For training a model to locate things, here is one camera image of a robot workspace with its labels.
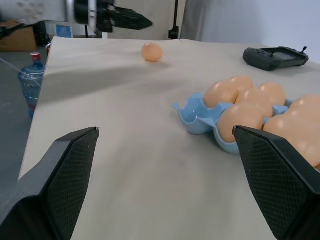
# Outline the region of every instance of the white wall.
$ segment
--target white wall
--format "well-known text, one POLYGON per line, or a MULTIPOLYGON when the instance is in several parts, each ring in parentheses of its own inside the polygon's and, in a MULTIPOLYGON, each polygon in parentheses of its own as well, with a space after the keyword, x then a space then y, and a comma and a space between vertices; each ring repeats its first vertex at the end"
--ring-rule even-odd
POLYGON ((203 6, 199 41, 297 50, 308 46, 306 53, 320 62, 319 0, 197 0, 197 4, 203 6))

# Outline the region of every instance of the blue egg carton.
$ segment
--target blue egg carton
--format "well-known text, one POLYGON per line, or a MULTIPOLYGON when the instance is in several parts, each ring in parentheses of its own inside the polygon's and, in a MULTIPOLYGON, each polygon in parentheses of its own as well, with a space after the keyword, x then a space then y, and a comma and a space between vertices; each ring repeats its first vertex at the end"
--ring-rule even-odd
MULTIPOLYGON (((284 114, 288 111, 292 103, 292 100, 287 99, 285 106, 273 106, 273 115, 284 114)), ((178 103, 173 103, 171 107, 177 110, 182 124, 189 133, 202 135, 213 131, 217 143, 224 151, 231 154, 238 154, 239 148, 237 143, 225 142, 221 138, 217 128, 217 122, 221 115, 232 105, 232 103, 221 102, 214 108, 208 108, 203 101, 203 95, 196 92, 187 99, 183 108, 180 108, 178 103)))

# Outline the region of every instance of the egg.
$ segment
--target egg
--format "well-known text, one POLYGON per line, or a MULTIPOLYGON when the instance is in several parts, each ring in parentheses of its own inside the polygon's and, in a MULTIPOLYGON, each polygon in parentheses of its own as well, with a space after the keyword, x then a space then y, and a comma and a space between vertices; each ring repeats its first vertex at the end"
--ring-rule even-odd
POLYGON ((273 116, 273 106, 270 97, 258 89, 251 88, 240 92, 235 103, 248 103, 254 105, 260 110, 264 118, 271 118, 273 116))
POLYGON ((219 103, 234 104, 239 91, 231 81, 218 81, 213 84, 204 94, 203 102, 208 108, 214 108, 219 103))
POLYGON ((263 130, 285 138, 313 167, 320 165, 320 131, 315 124, 283 114, 271 118, 263 130))
POLYGON ((143 58, 149 62, 159 61, 164 54, 162 48, 153 42, 143 45, 141 53, 143 58))
POLYGON ((285 105, 286 93, 283 87, 278 82, 267 81, 260 85, 258 89, 270 96, 273 105, 285 105))
POLYGON ((318 108, 319 105, 298 105, 296 107, 290 107, 285 114, 313 122, 320 126, 320 111, 318 111, 318 108))
POLYGON ((239 92, 252 89, 254 87, 254 83, 252 78, 248 75, 237 75, 233 76, 227 81, 234 83, 239 92))
POLYGON ((320 106, 320 94, 308 94, 308 95, 302 96, 291 104, 290 109, 293 109, 299 105, 320 106))
POLYGON ((263 116, 259 109, 250 103, 236 103, 223 112, 217 128, 221 138, 227 143, 236 141, 232 131, 234 126, 245 126, 261 130, 263 116))

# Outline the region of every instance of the gray floor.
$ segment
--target gray floor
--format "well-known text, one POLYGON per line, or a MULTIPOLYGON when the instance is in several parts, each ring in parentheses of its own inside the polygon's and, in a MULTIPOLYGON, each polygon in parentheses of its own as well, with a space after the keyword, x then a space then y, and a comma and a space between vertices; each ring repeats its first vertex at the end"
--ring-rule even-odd
MULTIPOLYGON (((45 49, 39 52, 45 63, 45 49)), ((0 58, 18 69, 32 64, 30 52, 0 52, 0 58)), ((18 72, 0 61, 0 193, 17 183, 31 122, 18 72)))

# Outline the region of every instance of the bottle cap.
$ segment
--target bottle cap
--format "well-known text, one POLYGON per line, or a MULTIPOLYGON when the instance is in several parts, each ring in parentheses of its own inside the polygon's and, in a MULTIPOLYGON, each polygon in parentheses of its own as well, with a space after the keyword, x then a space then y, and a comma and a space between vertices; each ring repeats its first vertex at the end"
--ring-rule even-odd
POLYGON ((30 55, 33 61, 41 61, 41 54, 39 52, 33 52, 30 55))

